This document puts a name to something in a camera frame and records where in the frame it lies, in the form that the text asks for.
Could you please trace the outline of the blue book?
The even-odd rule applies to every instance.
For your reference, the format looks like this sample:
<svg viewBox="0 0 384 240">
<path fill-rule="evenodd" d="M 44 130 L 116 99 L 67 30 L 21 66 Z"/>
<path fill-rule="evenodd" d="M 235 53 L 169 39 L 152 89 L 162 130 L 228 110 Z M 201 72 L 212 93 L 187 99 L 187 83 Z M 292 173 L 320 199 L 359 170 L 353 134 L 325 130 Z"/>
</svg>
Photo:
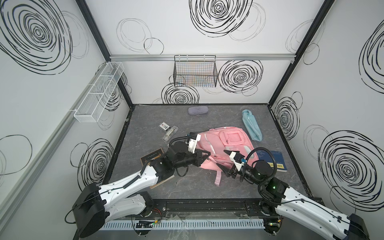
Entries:
<svg viewBox="0 0 384 240">
<path fill-rule="evenodd" d="M 288 169 L 287 169 L 285 160 L 283 158 L 282 152 L 271 151 L 271 154 L 273 155 L 273 157 L 275 159 L 275 162 L 277 164 L 277 171 L 278 172 L 283 172 L 283 173 L 287 172 Z M 273 160 L 272 160 L 271 156 L 267 152 L 265 152 L 265 151 L 257 151 L 257 155 L 259 157 L 259 160 L 266 161 L 266 162 L 269 163 L 269 165 L 271 167 L 273 167 Z"/>
</svg>

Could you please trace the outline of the brown book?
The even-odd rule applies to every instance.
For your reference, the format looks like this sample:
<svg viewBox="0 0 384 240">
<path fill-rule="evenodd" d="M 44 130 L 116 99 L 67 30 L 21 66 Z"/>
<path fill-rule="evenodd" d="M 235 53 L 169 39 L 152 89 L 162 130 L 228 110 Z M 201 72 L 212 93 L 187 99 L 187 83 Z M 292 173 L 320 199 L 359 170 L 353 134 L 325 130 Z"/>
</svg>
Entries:
<svg viewBox="0 0 384 240">
<path fill-rule="evenodd" d="M 144 166 L 145 163 L 148 164 L 148 162 L 150 160 L 155 160 L 155 159 L 159 158 L 163 153 L 164 153 L 163 149 L 160 148 L 160 149 L 157 149 L 157 150 L 155 150 L 155 151 L 153 151 L 153 152 L 151 152 L 151 153 L 141 157 L 140 160 L 141 160 L 142 166 Z M 168 180 L 170 180 L 170 179 L 172 179 L 174 177 L 175 177 L 175 174 L 169 176 L 167 179 L 164 179 L 163 181 L 157 183 L 156 185 L 150 186 L 150 189 L 152 190 L 152 189 L 156 188 L 157 186 L 165 183 L 166 181 L 168 181 Z"/>
</svg>

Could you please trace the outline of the pink student backpack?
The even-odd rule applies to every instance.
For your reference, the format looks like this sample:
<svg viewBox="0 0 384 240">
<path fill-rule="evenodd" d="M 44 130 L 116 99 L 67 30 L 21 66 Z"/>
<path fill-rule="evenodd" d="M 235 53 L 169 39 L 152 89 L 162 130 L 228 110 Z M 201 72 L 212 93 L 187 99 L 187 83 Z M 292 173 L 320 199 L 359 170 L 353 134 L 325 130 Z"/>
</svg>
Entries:
<svg viewBox="0 0 384 240">
<path fill-rule="evenodd" d="M 233 166 L 230 156 L 224 151 L 239 151 L 245 157 L 254 149 L 247 133 L 237 127 L 220 127 L 199 133 L 201 136 L 197 142 L 197 149 L 210 152 L 210 156 L 201 164 L 201 168 L 216 171 L 215 185 L 219 186 L 222 170 L 218 164 L 227 168 Z"/>
</svg>

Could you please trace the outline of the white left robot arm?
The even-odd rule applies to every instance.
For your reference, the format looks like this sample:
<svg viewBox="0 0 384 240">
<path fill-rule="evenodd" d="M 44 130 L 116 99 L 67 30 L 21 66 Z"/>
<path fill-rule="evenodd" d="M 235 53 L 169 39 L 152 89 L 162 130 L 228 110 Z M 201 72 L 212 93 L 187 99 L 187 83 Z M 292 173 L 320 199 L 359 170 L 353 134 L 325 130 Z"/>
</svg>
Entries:
<svg viewBox="0 0 384 240">
<path fill-rule="evenodd" d="M 184 142 L 169 145 L 158 158 L 147 161 L 142 169 L 110 184 L 84 187 L 72 206 L 76 237 L 86 238 L 105 223 L 129 215 L 148 215 L 154 204 L 143 189 L 157 185 L 174 175 L 178 168 L 196 167 L 208 159 L 209 151 L 190 148 Z"/>
</svg>

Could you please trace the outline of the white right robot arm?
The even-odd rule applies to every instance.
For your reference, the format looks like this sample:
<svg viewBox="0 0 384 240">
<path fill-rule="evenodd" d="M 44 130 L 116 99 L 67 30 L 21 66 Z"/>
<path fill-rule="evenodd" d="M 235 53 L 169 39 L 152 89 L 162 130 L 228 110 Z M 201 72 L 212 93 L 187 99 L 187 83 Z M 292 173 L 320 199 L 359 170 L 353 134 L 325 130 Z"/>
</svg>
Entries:
<svg viewBox="0 0 384 240">
<path fill-rule="evenodd" d="M 258 186 L 262 199 L 259 211 L 265 216 L 281 216 L 291 219 L 327 240 L 368 240 L 370 238 L 364 220 L 356 214 L 349 216 L 331 210 L 300 194 L 288 184 L 273 176 L 274 170 L 265 161 L 252 166 L 234 163 L 228 169 L 219 168 L 227 177 L 240 176 Z"/>
</svg>

